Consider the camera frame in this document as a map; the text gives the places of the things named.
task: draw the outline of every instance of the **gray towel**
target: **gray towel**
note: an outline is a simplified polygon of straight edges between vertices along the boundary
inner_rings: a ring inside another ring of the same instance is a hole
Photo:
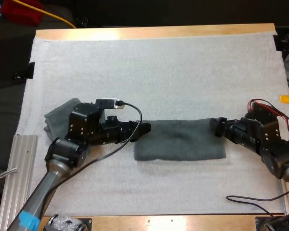
[[[81,103],[79,99],[71,99],[45,115],[47,126],[44,130],[47,132],[51,140],[58,137],[64,138],[66,136],[68,131],[69,114],[79,103]]]
[[[192,161],[225,158],[223,140],[210,131],[209,121],[144,121],[151,124],[151,132],[135,143],[135,160]]]

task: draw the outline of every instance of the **metal pin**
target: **metal pin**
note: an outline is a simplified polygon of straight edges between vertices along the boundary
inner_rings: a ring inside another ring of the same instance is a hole
[[[11,170],[7,170],[5,172],[2,172],[0,174],[0,179],[6,178],[8,175],[10,175],[11,173],[15,173],[15,172],[17,172],[17,167],[14,167]]]

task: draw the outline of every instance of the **blue tape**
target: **blue tape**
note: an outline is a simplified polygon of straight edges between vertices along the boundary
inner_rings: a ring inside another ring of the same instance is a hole
[[[20,223],[19,226],[25,227],[31,231],[38,231],[40,219],[36,216],[28,213],[26,211],[22,211],[19,214]]]

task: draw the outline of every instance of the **table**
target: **table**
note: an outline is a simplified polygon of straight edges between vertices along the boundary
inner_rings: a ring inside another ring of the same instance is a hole
[[[166,26],[38,30],[36,37],[54,40],[120,40],[275,31],[274,24]],[[95,216],[94,231],[255,231],[255,215]],[[49,218],[41,221],[39,231]]]

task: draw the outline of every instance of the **connector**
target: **connector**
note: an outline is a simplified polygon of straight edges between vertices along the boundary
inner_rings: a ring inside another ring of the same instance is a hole
[[[103,98],[95,101],[95,104],[102,109],[123,109],[124,102],[117,98]]]

